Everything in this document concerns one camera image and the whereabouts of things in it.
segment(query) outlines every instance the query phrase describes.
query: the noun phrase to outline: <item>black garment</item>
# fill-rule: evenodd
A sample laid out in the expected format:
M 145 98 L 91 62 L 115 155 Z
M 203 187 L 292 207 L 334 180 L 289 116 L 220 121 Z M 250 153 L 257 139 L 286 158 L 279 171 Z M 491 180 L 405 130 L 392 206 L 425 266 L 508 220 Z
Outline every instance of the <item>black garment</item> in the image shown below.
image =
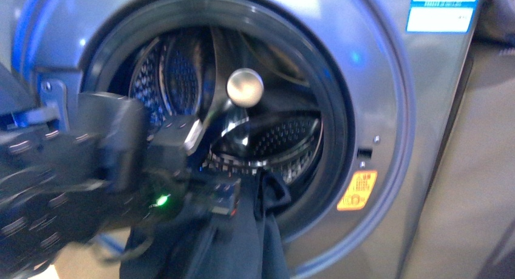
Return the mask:
M 237 213 L 157 227 L 154 243 L 121 264 L 120 278 L 289 278 L 281 236 L 272 210 L 290 202 L 281 177 L 261 171 L 242 178 Z M 127 249 L 145 239 L 131 232 Z

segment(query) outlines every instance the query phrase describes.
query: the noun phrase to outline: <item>washing machine door opening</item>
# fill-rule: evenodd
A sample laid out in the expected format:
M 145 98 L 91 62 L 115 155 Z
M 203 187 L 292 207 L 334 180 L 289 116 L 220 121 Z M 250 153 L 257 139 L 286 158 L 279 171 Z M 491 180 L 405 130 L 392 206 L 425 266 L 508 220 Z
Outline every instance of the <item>washing machine door opening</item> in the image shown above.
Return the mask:
M 84 89 L 144 103 L 149 142 L 170 116 L 197 116 L 206 133 L 191 170 L 281 175 L 293 202 L 278 223 L 285 238 L 297 235 L 347 176 L 353 134 L 344 80 L 309 36 L 265 8 L 210 0 L 192 22 L 183 9 L 198 0 L 170 1 L 143 8 L 104 39 Z M 168 29 L 150 24 L 164 15 Z

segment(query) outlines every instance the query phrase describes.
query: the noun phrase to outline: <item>robotic arm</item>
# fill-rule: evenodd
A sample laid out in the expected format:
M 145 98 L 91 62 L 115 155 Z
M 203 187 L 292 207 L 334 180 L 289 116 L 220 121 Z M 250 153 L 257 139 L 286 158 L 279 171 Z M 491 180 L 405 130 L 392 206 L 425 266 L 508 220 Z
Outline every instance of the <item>robotic arm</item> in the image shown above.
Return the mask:
M 140 102 L 84 93 L 79 125 L 60 131 L 59 108 L 37 108 L 7 70 L 0 72 L 1 278 L 37 274 L 69 242 L 153 226 L 185 207 L 234 214 L 239 179 L 186 170 L 202 138 L 199 120 L 171 118 L 149 143 Z

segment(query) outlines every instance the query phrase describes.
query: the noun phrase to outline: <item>orange warning label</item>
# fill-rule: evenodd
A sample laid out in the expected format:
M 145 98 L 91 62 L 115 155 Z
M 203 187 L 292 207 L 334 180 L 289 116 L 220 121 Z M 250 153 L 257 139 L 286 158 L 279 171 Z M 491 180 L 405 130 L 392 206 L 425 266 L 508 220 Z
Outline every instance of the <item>orange warning label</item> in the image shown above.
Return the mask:
M 338 210 L 363 209 L 369 200 L 376 179 L 377 171 L 357 171 L 354 173 L 347 191 L 338 203 Z

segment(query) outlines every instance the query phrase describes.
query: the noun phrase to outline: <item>front-load washing machine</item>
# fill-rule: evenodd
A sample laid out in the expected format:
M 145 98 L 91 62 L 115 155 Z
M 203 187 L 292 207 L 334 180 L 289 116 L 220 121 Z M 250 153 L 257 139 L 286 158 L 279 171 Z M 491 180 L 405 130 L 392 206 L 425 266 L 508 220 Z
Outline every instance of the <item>front-load washing machine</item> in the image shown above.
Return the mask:
M 43 104 L 58 92 L 60 130 L 87 91 L 144 103 L 149 142 L 195 115 L 191 170 L 288 184 L 292 278 L 399 275 L 480 0 L 6 1 L 0 60 Z

